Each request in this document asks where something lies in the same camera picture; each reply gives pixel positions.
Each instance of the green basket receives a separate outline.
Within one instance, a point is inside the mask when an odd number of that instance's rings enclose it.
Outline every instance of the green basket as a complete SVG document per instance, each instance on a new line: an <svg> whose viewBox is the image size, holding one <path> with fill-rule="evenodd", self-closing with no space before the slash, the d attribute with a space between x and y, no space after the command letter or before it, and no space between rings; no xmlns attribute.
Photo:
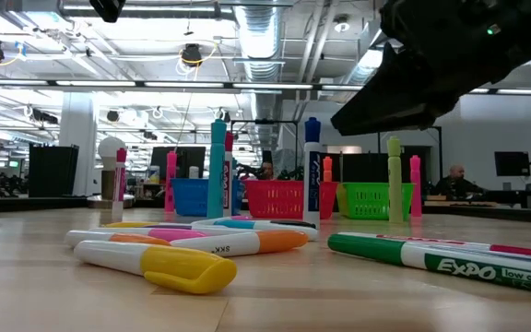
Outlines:
<svg viewBox="0 0 531 332"><path fill-rule="evenodd" d="M409 219L415 184L403 184L403 220ZM388 184L344 183L337 187L339 212L350 219L388 220Z"/></svg>

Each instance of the red basket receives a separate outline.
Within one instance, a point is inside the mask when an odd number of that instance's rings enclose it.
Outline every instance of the red basket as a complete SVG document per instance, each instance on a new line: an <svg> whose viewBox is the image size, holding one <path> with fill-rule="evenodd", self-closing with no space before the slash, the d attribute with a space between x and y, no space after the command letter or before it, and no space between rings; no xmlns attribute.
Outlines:
<svg viewBox="0 0 531 332"><path fill-rule="evenodd" d="M302 181L243 181L247 189L249 212L256 218L302 219ZM321 219L333 214L337 183L321 182Z"/></svg>

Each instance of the man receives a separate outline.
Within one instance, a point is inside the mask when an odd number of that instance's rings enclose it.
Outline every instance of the man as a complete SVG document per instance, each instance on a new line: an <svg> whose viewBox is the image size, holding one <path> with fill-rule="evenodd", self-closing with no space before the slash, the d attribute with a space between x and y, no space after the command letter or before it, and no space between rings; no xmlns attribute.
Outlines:
<svg viewBox="0 0 531 332"><path fill-rule="evenodd" d="M462 165L450 167L450 175L441 179L435 186L436 194L453 198L466 198L468 195L484 192L483 188L465 180L465 168Z"/></svg>
<svg viewBox="0 0 531 332"><path fill-rule="evenodd" d="M262 176L260 180L273 180L274 179L274 165L271 161L262 162Z"/></svg>

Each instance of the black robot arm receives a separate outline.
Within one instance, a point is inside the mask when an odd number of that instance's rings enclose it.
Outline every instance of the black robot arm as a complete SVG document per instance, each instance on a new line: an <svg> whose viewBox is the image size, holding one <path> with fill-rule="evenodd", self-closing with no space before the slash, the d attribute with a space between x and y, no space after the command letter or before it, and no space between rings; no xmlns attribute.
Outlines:
<svg viewBox="0 0 531 332"><path fill-rule="evenodd" d="M458 98L531 60L531 0L388 0L381 29L403 43L331 119L341 135L433 125Z"/></svg>

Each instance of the table surface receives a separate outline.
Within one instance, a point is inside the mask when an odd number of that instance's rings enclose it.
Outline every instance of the table surface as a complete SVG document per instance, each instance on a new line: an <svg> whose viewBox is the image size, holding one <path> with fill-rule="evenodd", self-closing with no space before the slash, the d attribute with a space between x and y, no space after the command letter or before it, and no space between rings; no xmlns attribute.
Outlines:
<svg viewBox="0 0 531 332"><path fill-rule="evenodd" d="M363 231L531 247L531 223L428 215L411 225L336 217L323 221L323 239ZM63 244L65 233L108 218L107 211L85 208L0 213L0 331L531 330L529 291L340 255L326 241L234 257L239 273L224 291L178 293L76 261ZM124 213L131 221L170 219L161 209Z"/></svg>

